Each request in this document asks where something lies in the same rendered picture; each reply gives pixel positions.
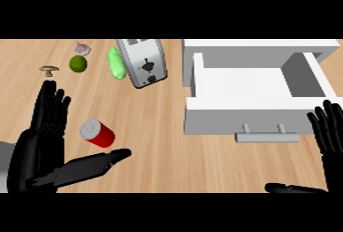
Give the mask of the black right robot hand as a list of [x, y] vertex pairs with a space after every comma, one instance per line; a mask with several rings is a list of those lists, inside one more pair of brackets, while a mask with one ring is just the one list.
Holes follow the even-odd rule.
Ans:
[[281, 183], [266, 183], [267, 193], [331, 193], [343, 194], [343, 108], [328, 100], [307, 113], [316, 144], [327, 189]]

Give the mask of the white open drawer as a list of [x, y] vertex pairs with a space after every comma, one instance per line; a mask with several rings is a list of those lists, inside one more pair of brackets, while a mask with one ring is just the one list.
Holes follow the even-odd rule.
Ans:
[[343, 106], [312, 53], [294, 53], [279, 68], [207, 68], [192, 56], [192, 96], [186, 98], [185, 132], [233, 134], [312, 132], [307, 114], [328, 100]]

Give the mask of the light green vegetable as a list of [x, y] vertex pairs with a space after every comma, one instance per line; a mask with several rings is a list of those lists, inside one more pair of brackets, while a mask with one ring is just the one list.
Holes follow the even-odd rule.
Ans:
[[117, 80], [121, 80], [126, 77], [127, 71], [126, 71], [126, 65], [121, 59], [121, 54], [115, 46], [109, 48], [109, 52], [106, 53], [106, 61], [108, 61], [108, 66], [109, 66], [112, 77]]

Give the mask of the white cabinet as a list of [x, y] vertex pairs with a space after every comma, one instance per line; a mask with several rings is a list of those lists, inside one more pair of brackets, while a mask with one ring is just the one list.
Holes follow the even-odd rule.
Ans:
[[279, 68], [294, 53], [321, 63], [338, 47], [335, 39], [183, 39], [182, 85], [191, 86], [195, 53], [207, 68]]

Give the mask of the red can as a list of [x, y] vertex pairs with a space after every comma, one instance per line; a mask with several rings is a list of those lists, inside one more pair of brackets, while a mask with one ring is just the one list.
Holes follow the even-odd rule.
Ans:
[[114, 131], [96, 120], [86, 120], [80, 126], [80, 137], [100, 148], [111, 146], [115, 140]]

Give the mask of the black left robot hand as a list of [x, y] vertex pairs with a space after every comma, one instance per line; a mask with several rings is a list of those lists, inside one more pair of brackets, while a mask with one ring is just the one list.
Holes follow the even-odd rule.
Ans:
[[58, 188], [103, 176], [131, 156], [128, 149], [65, 162], [65, 126], [71, 98], [44, 81], [35, 98], [29, 128], [21, 133], [7, 170], [9, 193], [55, 193]]

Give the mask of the garlic bulb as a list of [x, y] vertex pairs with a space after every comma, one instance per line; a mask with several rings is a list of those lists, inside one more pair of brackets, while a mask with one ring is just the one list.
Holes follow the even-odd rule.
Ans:
[[75, 55], [86, 56], [92, 51], [90, 46], [86, 43], [77, 43]]

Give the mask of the green lime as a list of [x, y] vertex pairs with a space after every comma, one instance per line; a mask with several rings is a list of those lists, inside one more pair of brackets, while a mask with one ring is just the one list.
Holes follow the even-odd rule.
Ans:
[[69, 59], [69, 69], [75, 72], [75, 73], [83, 73], [87, 69], [87, 60], [83, 56], [75, 55], [71, 59]]

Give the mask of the brown mushroom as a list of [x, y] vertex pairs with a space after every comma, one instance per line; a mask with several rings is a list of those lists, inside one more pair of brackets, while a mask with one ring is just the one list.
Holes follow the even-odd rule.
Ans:
[[38, 68], [38, 70], [46, 73], [46, 77], [52, 77], [52, 72], [59, 71], [59, 68], [52, 65], [44, 65]]

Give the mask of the silver toaster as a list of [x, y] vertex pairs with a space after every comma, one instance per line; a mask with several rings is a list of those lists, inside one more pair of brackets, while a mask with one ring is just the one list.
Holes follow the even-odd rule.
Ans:
[[137, 89], [167, 78], [164, 48], [158, 39], [118, 39], [121, 58]]

